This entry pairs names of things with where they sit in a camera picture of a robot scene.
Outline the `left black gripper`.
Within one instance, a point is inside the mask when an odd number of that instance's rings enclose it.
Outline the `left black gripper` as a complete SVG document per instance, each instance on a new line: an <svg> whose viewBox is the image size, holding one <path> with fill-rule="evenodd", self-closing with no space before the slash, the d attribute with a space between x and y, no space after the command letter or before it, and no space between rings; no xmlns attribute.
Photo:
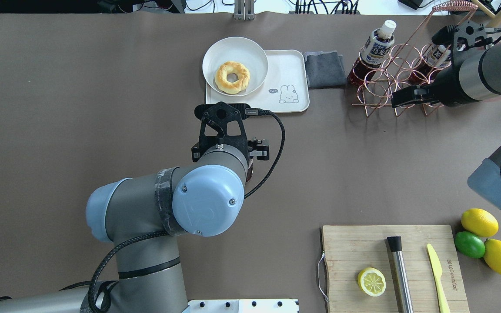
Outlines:
<svg viewBox="0 0 501 313"><path fill-rule="evenodd" d="M270 159L270 145L267 140L248 140L244 133L228 135L226 131L216 131L207 135L203 130L199 134L196 144L191 148L193 162L211 153L230 155L239 163L249 163L252 158L258 160Z"/></svg>

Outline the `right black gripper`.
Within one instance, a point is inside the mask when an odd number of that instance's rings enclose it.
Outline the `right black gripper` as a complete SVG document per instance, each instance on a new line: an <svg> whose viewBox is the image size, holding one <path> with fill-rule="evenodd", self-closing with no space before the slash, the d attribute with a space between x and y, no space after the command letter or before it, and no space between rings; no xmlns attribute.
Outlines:
<svg viewBox="0 0 501 313"><path fill-rule="evenodd" d="M464 93L459 83L459 74L456 70L441 70L434 81L426 85L411 85L394 91L391 97L393 108L420 104L429 97L431 101L441 103L448 107L464 105Z"/></svg>

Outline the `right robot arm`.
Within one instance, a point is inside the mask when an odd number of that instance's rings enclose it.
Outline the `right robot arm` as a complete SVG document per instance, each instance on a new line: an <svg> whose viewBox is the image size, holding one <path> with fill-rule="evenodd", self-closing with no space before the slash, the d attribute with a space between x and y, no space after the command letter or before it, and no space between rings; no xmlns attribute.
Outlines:
<svg viewBox="0 0 501 313"><path fill-rule="evenodd" d="M392 94L393 107L441 103L458 107L501 97L501 43L485 51L454 51L452 65L427 85ZM468 178L468 186L501 210L501 146Z"/></svg>

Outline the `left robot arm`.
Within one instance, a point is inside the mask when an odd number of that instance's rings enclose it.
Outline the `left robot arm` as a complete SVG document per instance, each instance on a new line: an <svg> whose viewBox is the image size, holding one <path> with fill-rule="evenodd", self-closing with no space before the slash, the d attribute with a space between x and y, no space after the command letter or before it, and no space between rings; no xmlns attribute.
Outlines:
<svg viewBox="0 0 501 313"><path fill-rule="evenodd" d="M86 206L98 240L113 243L89 281L57 293L0 297L0 313L189 313L177 237L216 236L235 222L266 140L201 136L194 165L99 187Z"/></svg>

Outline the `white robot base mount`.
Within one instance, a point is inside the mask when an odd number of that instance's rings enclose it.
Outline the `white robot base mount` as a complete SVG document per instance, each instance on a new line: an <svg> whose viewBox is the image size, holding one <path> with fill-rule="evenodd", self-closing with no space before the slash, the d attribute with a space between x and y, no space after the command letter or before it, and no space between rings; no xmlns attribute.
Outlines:
<svg viewBox="0 0 501 313"><path fill-rule="evenodd" d="M298 299L191 300L184 313L298 313Z"/></svg>

